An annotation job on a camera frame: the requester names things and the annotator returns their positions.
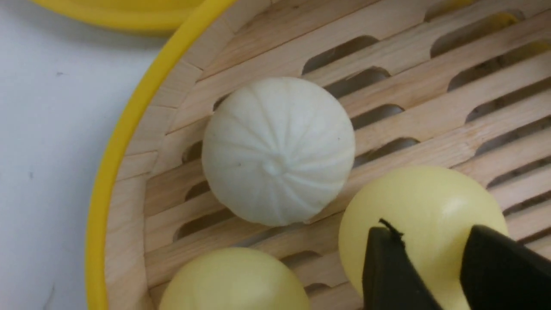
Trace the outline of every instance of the bamboo steamer rim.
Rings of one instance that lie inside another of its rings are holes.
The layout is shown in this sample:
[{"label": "bamboo steamer rim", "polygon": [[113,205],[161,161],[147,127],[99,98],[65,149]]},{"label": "bamboo steamer rim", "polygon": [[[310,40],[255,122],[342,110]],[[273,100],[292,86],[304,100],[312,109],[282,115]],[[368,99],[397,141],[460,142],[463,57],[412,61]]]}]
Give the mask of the bamboo steamer rim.
[{"label": "bamboo steamer rim", "polygon": [[163,47],[136,87],[109,139],[94,182],[85,246],[85,285],[88,307],[107,310],[105,241],[111,192],[126,147],[149,102],[170,70],[193,42],[237,0],[205,0]]}]

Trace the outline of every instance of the bamboo steamer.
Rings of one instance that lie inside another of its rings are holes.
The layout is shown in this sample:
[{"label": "bamboo steamer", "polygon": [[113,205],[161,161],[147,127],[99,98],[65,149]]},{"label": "bamboo steamer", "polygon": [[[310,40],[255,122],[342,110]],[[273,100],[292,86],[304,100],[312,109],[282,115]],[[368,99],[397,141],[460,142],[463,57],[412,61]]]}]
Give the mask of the bamboo steamer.
[{"label": "bamboo steamer", "polygon": [[[411,164],[486,186],[512,238],[551,259],[550,39],[549,0],[206,0],[107,148],[90,209],[90,309],[156,309],[181,266],[232,246],[284,261],[314,310],[360,309],[337,255],[342,212],[365,183]],[[233,216],[200,161],[215,106],[269,76],[326,87],[356,134],[341,194],[285,228]]]}]

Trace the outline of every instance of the wooden slat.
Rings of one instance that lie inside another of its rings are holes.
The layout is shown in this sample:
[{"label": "wooden slat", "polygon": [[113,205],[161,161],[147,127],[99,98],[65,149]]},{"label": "wooden slat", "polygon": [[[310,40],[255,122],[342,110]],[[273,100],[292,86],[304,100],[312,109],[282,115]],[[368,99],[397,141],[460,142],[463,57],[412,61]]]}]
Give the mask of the wooden slat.
[{"label": "wooden slat", "polygon": [[193,43],[182,59],[204,70],[233,37],[234,32],[231,31],[226,21],[219,18]]},{"label": "wooden slat", "polygon": [[180,106],[170,132],[212,113],[214,103],[239,86],[262,77],[301,75],[303,65],[322,51],[361,35],[385,39],[423,21],[438,0],[382,0],[291,40],[255,58],[199,81]]},{"label": "wooden slat", "polygon": [[336,250],[342,214],[336,214],[318,223],[278,234],[251,248],[261,250],[278,259],[302,251],[325,255]]},{"label": "wooden slat", "polygon": [[357,310],[362,309],[363,301],[350,283],[322,291],[310,298],[312,310]]},{"label": "wooden slat", "polygon": [[159,148],[159,156],[155,167],[153,167],[152,175],[158,175],[180,166],[185,150],[203,140],[208,121],[209,119],[203,119],[166,135]]},{"label": "wooden slat", "polygon": [[143,256],[145,176],[113,187],[105,242],[105,284],[112,309],[153,309]]},{"label": "wooden slat", "polygon": [[551,260],[551,236],[528,243],[526,246],[539,255]]},{"label": "wooden slat", "polygon": [[238,0],[224,12],[223,18],[228,26],[230,26],[230,29],[237,33],[253,17],[262,13],[271,5],[272,2],[270,0]]},{"label": "wooden slat", "polygon": [[115,182],[111,193],[107,231],[116,231],[136,220],[143,220],[145,175]]},{"label": "wooden slat", "polygon": [[519,175],[505,183],[490,188],[502,210],[520,204],[551,190],[551,165]]},{"label": "wooden slat", "polygon": [[426,141],[458,128],[479,105],[551,77],[551,70],[547,68],[551,68],[551,51],[364,127],[356,131],[356,155],[401,137]]},{"label": "wooden slat", "polygon": [[551,115],[551,90],[481,117],[463,127],[416,146],[379,158],[352,170],[339,196],[310,222],[344,210],[361,187],[404,165],[452,167],[470,159],[482,143]]},{"label": "wooden slat", "polygon": [[551,12],[515,24],[422,65],[363,88],[339,101],[350,117],[384,104],[410,109],[447,92],[460,72],[534,41],[551,38]]},{"label": "wooden slat", "polygon": [[384,68],[394,75],[429,60],[430,49],[438,38],[492,14],[502,12],[504,7],[519,9],[525,16],[531,17],[531,14],[540,13],[549,6],[546,0],[478,1],[469,7],[430,23],[420,24],[379,44],[355,52],[308,73],[304,78],[319,85],[329,85],[369,67]]},{"label": "wooden slat", "polygon": [[199,159],[163,175],[152,177],[148,180],[145,191],[145,216],[155,215],[184,203],[186,193],[191,187],[204,180],[203,167]]},{"label": "wooden slat", "polygon": [[551,129],[508,143],[458,165],[455,169],[486,187],[500,175],[547,156],[551,156]]},{"label": "wooden slat", "polygon": [[241,29],[205,70],[207,78],[378,0],[287,0]]},{"label": "wooden slat", "polygon": [[507,216],[509,234],[514,240],[530,237],[551,227],[551,201]]},{"label": "wooden slat", "polygon": [[348,282],[338,252],[308,261],[293,270],[304,286],[321,283],[330,287]]},{"label": "wooden slat", "polygon": [[126,148],[125,155],[157,151],[175,113],[176,109],[148,106]]},{"label": "wooden slat", "polygon": [[156,159],[157,152],[124,156],[118,168],[117,181],[149,173]]},{"label": "wooden slat", "polygon": [[151,252],[169,245],[185,223],[215,213],[224,208],[212,193],[205,193],[185,204],[167,209],[145,219],[145,251]]},{"label": "wooden slat", "polygon": [[180,59],[159,87],[150,105],[178,108],[203,71]]},{"label": "wooden slat", "polygon": [[183,264],[211,250],[229,247],[268,227],[231,218],[145,254],[149,287],[169,281]]}]

